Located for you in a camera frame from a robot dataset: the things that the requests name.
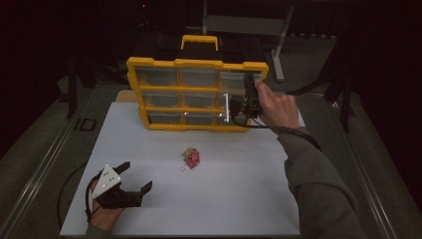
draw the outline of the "metal rod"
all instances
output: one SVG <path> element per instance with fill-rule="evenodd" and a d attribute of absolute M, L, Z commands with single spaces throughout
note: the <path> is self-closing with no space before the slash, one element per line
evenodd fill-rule
<path fill-rule="evenodd" d="M 207 0 L 204 0 L 204 11 L 202 13 L 202 35 L 207 35 Z"/>
<path fill-rule="evenodd" d="M 356 172 L 357 179 L 361 185 L 363 193 L 366 196 L 366 200 L 368 201 L 369 207 L 372 210 L 372 214 L 375 218 L 376 223 L 378 224 L 379 230 L 382 234 L 382 237 L 385 239 L 396 239 L 398 238 L 396 232 L 388 218 L 388 215 L 385 212 L 385 209 L 382 205 L 381 199 L 378 193 L 373 186 L 369 175 L 366 172 L 365 166 L 362 163 L 362 159 L 360 158 L 358 152 L 355 149 L 355 145 L 351 140 L 350 136 L 343 131 L 343 128 L 338 120 L 338 108 L 334 110 L 332 106 L 327 103 L 329 111 L 331 112 L 331 116 L 334 118 L 335 126 L 342 132 L 342 136 L 344 139 L 345 144 L 347 145 L 349 151 L 351 152 L 353 158 L 354 169 Z"/>
<path fill-rule="evenodd" d="M 224 97 L 226 98 L 226 118 L 224 119 L 225 122 L 229 122 L 229 94 L 225 93 Z"/>
<path fill-rule="evenodd" d="M 282 51 L 283 43 L 285 42 L 286 35 L 289 30 L 289 25 L 290 25 L 290 21 L 292 19 L 294 10 L 295 10 L 295 5 L 290 6 L 288 14 L 286 15 L 286 18 L 283 21 L 282 30 L 280 33 L 279 45 L 277 45 L 277 48 L 276 48 L 276 51 L 274 52 L 273 57 L 279 57 L 280 52 Z"/>
<path fill-rule="evenodd" d="M 81 98 L 83 106 L 88 101 L 89 97 L 90 96 L 85 96 Z M 24 189 L 22 190 L 21 195 L 19 196 L 15 205 L 13 206 L 13 209 L 7 216 L 7 219 L 1 225 L 0 238 L 12 238 L 13 234 L 17 231 L 19 223 L 24 219 L 35 197 L 40 191 L 41 186 L 47 178 L 47 175 L 53 167 L 54 162 L 59 156 L 69 136 L 69 133 L 73 129 L 74 122 L 77 120 L 82 111 L 82 108 L 83 107 L 79 107 L 76 110 L 76 113 L 68 121 L 66 121 L 60 129 L 49 150 L 46 152 L 43 160 L 37 167 L 36 171 L 32 174 L 31 178 L 28 180 Z"/>

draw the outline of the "floor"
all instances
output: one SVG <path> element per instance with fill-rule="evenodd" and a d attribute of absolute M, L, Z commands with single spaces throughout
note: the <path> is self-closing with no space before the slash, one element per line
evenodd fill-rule
<path fill-rule="evenodd" d="M 335 39 L 287 38 L 281 58 L 286 80 L 275 80 L 267 54 L 271 70 L 266 83 L 275 91 L 291 91 L 314 81 L 334 44 Z M 298 104 L 310 134 L 355 194 L 366 235 L 374 239 L 422 238 L 421 213 L 359 96 L 352 95 L 350 133 L 346 133 L 338 123 L 336 105 L 340 102 L 326 103 L 321 97 L 325 88 L 297 97 Z M 66 104 L 52 104 L 0 160 L 1 238 L 60 238 L 56 209 L 61 188 L 90 158 L 108 107 L 124 89 L 127 86 L 100 78 L 94 89 L 79 87 L 79 107 L 73 118 L 66 119 Z M 78 130 L 78 119 L 96 120 L 97 125 L 94 130 Z M 82 173 L 78 170 L 63 190 L 62 221 Z"/>

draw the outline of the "clear plastic drawer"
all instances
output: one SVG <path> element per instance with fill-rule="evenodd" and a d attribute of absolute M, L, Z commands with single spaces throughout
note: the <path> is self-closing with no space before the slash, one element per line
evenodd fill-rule
<path fill-rule="evenodd" d="M 215 93 L 180 93 L 182 104 L 187 108 L 214 108 L 215 107 Z"/>
<path fill-rule="evenodd" d="M 150 123 L 180 124 L 180 113 L 147 112 Z"/>
<path fill-rule="evenodd" d="M 254 79 L 259 80 L 260 73 L 254 74 Z M 239 71 L 222 71 L 221 72 L 221 89 L 244 89 L 245 73 Z"/>
<path fill-rule="evenodd" d="M 146 107 L 177 108 L 179 106 L 178 92 L 142 91 L 141 94 Z"/>
<path fill-rule="evenodd" d="M 191 125 L 211 125 L 214 114 L 212 113 L 184 113 L 185 124 Z"/>
<path fill-rule="evenodd" d="M 180 84 L 183 87 L 216 88 L 219 70 L 212 68 L 180 69 Z"/>
<path fill-rule="evenodd" d="M 141 85 L 176 86 L 177 72 L 175 68 L 135 67 Z"/>

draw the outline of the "white table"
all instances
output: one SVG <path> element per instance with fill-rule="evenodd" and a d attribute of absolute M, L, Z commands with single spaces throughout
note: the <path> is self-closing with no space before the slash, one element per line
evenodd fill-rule
<path fill-rule="evenodd" d="M 116 236 L 300 234 L 297 203 L 284 172 L 287 156 L 272 132 L 147 130 L 137 108 L 137 103 L 111 105 L 61 235 L 85 234 L 88 182 L 106 164 L 125 161 L 131 167 L 120 175 L 123 190 L 139 190 L 149 180 L 153 186 L 142 207 L 120 216 Z M 182 171 L 180 153 L 188 146 L 198 149 L 201 163 Z"/>

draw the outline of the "human hand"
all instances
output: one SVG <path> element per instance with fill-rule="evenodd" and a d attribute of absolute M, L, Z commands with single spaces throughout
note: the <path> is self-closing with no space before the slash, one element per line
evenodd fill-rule
<path fill-rule="evenodd" d="M 258 91 L 262 112 L 260 119 L 266 125 L 300 127 L 299 109 L 295 97 L 286 95 L 276 95 L 262 82 L 255 82 Z"/>
<path fill-rule="evenodd" d="M 91 186 L 91 191 L 97 186 L 98 181 L 95 181 Z M 100 204 L 93 200 L 93 215 L 91 217 L 91 225 L 96 226 L 105 231 L 111 231 L 115 225 L 120 214 L 125 208 L 107 209 L 100 206 Z"/>

